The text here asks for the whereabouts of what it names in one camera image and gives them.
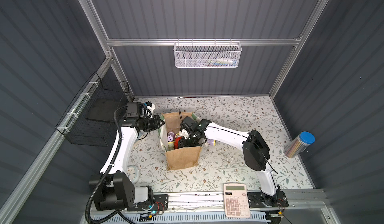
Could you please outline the purple flashlight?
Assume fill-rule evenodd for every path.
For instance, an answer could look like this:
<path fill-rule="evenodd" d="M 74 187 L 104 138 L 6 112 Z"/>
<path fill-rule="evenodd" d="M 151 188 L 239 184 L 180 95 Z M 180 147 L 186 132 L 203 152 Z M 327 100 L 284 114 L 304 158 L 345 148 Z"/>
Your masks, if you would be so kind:
<path fill-rule="evenodd" d="M 216 146 L 216 140 L 214 140 L 214 139 L 207 139 L 206 146 Z"/>

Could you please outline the red flashlight vertical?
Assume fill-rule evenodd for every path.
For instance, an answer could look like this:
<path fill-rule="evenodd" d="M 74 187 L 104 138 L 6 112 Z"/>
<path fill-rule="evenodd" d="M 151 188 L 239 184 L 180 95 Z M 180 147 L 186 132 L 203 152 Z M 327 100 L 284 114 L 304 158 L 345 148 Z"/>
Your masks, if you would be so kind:
<path fill-rule="evenodd" d="M 178 149 L 179 148 L 179 142 L 180 142 L 180 140 L 182 139 L 182 135 L 181 134 L 176 134 L 175 135 L 175 142 L 174 142 L 174 149 Z"/>

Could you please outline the purple flashlight vertical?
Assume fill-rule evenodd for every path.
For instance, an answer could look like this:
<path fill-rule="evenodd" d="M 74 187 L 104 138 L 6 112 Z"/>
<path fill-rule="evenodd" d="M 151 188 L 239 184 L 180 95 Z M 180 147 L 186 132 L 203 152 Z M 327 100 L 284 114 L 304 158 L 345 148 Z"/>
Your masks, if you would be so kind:
<path fill-rule="evenodd" d="M 168 132 L 167 140 L 168 140 L 168 142 L 174 142 L 175 141 L 175 133 L 173 131 Z"/>

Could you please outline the pale green flashlight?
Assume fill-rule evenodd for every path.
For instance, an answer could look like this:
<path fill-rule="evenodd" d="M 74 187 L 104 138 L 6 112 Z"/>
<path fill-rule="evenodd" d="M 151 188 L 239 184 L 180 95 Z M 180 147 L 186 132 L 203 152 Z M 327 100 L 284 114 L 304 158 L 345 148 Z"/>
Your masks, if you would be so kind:
<path fill-rule="evenodd" d="M 175 149 L 175 143 L 173 141 L 168 142 L 168 150 L 174 150 Z"/>

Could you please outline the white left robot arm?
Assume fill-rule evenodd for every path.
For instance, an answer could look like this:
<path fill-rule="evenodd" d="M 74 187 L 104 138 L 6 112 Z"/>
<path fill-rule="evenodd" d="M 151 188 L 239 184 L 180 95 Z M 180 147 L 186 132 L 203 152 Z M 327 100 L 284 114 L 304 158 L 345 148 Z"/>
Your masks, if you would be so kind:
<path fill-rule="evenodd" d="M 98 211 L 143 208 L 154 205 L 154 194 L 149 186 L 136 187 L 129 178 L 129 158 L 139 132 L 150 132 L 163 126 L 159 115 L 125 118 L 118 121 L 118 130 L 112 151 L 98 175 L 91 176 L 90 190 L 94 191 L 103 174 L 106 178 L 93 196 Z"/>

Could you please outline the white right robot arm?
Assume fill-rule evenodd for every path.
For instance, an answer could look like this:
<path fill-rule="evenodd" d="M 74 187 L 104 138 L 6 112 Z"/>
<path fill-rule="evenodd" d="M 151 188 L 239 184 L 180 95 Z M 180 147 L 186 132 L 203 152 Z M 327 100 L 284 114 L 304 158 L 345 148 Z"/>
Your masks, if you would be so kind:
<path fill-rule="evenodd" d="M 195 147 L 202 144 L 203 140 L 211 139 L 240 150 L 246 166 L 256 171 L 261 192 L 270 197 L 277 193 L 278 185 L 272 176 L 274 169 L 269 163 L 270 148 L 258 131 L 241 132 L 222 127 L 207 119 L 196 121 L 186 117 L 181 122 L 181 132 L 187 136 L 179 141 L 179 147 Z"/>

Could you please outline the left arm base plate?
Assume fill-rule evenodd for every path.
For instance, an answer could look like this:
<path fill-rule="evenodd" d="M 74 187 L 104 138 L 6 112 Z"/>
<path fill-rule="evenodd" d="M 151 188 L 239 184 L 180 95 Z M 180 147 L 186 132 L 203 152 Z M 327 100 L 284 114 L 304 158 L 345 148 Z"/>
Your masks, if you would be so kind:
<path fill-rule="evenodd" d="M 158 194 L 145 202 L 134 204 L 131 208 L 127 208 L 129 212 L 149 212 L 149 211 L 166 211 L 168 209 L 169 195 Z"/>

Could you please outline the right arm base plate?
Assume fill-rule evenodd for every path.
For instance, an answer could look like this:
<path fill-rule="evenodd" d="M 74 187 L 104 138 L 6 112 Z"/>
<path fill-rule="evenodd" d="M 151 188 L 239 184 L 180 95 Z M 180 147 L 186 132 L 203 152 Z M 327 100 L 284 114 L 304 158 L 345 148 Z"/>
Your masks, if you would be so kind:
<path fill-rule="evenodd" d="M 289 206 L 285 193 L 277 190 L 272 197 L 262 192 L 247 192 L 250 208 L 287 208 Z"/>

